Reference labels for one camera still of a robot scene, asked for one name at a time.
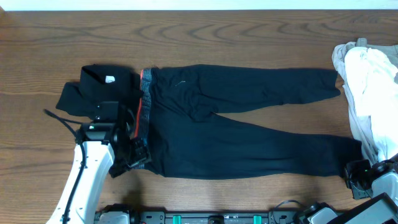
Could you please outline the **dark navy leggings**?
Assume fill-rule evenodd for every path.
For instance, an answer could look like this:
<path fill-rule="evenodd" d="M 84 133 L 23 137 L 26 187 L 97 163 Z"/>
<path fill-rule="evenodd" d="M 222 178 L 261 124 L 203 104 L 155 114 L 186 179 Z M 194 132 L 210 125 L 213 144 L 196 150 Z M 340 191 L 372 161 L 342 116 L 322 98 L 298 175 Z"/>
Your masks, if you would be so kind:
<path fill-rule="evenodd" d="M 226 117 L 334 98 L 340 94 L 337 76 L 319 68 L 147 68 L 137 122 L 152 158 L 144 168 L 187 179 L 343 175 L 347 163 L 362 159 L 355 139 L 288 133 Z"/>

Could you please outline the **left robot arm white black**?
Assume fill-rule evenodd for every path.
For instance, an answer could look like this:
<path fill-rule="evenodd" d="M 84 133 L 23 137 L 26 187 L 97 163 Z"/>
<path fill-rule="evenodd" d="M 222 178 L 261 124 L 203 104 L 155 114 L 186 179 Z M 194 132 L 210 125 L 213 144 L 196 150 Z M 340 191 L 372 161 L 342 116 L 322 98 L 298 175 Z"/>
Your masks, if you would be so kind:
<path fill-rule="evenodd" d="M 94 223 L 106 176 L 115 178 L 151 160 L 144 138 L 126 124 L 84 123 L 75 132 L 73 165 L 48 223 Z"/>

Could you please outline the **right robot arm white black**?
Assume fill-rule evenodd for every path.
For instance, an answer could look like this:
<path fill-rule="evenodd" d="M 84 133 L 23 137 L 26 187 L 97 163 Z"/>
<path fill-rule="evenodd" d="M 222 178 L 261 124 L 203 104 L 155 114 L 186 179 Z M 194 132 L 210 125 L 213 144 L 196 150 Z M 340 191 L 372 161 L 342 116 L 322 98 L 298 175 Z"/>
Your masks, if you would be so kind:
<path fill-rule="evenodd" d="M 368 160 L 350 162 L 344 180 L 353 198 L 367 201 L 338 213 L 326 203 L 315 203 L 295 216 L 304 224 L 397 223 L 397 156 L 370 164 Z"/>

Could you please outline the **beige grey garment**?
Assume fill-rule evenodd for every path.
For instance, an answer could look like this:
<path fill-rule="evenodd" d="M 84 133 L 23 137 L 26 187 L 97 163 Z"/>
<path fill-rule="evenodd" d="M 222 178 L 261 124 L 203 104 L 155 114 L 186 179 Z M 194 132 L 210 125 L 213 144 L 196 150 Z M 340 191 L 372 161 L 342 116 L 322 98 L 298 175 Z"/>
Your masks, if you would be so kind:
<path fill-rule="evenodd" d="M 345 91 L 346 99 L 348 102 L 349 123 L 351 132 L 356 140 L 362 142 L 363 156 L 366 159 L 370 160 L 372 164 L 374 164 L 381 161 L 378 159 L 377 149 L 373 141 L 370 118 L 365 116 L 358 116 L 356 114 L 354 99 L 346 81 L 345 55 L 349 50 L 354 47 L 366 47 L 380 50 L 381 52 L 386 54 L 390 62 L 397 67 L 397 46 L 371 45 L 368 43 L 367 39 L 359 38 L 355 42 L 348 42 L 347 44 L 337 45 L 334 48 L 331 56 L 335 70 L 339 73 L 340 77 L 344 81 L 343 89 Z M 397 75 L 395 76 L 394 81 L 397 83 Z"/>

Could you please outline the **folded black polo shirt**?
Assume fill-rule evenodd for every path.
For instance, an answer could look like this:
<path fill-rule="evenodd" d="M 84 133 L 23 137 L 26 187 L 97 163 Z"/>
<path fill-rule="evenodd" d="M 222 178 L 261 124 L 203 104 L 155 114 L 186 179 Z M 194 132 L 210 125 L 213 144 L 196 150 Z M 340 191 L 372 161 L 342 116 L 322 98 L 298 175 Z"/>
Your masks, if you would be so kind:
<path fill-rule="evenodd" d="M 133 68 L 124 65 L 93 64 L 81 68 L 79 82 L 67 82 L 56 109 L 72 116 L 95 119 L 98 105 L 104 101 L 118 101 L 137 113 L 141 77 Z"/>

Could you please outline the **white crumpled garment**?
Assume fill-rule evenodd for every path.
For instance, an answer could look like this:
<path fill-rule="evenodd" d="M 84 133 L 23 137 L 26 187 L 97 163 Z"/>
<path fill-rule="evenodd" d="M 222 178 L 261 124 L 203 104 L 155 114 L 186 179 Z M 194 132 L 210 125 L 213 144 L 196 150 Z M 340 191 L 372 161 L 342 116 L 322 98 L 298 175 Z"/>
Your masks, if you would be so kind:
<path fill-rule="evenodd" d="M 370 118 L 380 161 L 397 154 L 397 67 L 377 49 L 354 47 L 345 55 L 346 81 L 358 116 Z"/>

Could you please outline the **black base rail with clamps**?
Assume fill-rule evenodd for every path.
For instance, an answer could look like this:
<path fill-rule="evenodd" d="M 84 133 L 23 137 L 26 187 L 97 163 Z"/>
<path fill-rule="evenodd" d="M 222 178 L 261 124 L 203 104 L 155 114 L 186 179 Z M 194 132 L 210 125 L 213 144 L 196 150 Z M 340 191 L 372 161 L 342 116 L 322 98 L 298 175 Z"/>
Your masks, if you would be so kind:
<path fill-rule="evenodd" d="M 305 223 L 315 207 L 287 200 L 268 212 L 138 211 L 124 204 L 108 205 L 95 213 L 94 224 L 268 224 Z"/>

